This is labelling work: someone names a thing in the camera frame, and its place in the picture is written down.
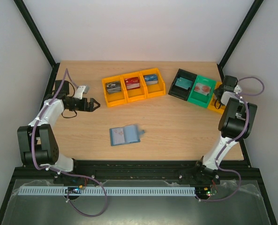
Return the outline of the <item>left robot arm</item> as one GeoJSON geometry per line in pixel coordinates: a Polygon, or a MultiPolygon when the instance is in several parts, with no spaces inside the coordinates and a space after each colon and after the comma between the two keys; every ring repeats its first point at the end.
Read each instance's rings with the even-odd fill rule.
{"type": "Polygon", "coordinates": [[[87,85],[74,88],[74,93],[70,95],[71,84],[69,81],[57,80],[55,89],[45,97],[35,119],[18,128],[17,137],[23,165],[34,166],[38,170],[53,169],[57,173],[73,171],[74,160],[60,153],[53,126],[65,110],[74,112],[77,116],[77,112],[95,111],[100,103],[83,96],[89,91],[87,85]]]}

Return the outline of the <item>blue card holder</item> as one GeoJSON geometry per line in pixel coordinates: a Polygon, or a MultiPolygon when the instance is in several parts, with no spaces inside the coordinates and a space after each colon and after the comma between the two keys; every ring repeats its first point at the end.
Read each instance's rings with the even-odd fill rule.
{"type": "MultiPolygon", "coordinates": [[[[124,126],[121,128],[123,128],[124,130],[125,142],[119,145],[139,143],[141,141],[141,136],[145,133],[145,131],[143,129],[140,129],[137,124],[124,126]]],[[[112,129],[114,128],[109,129],[111,146],[119,146],[113,144],[112,129]]]]}

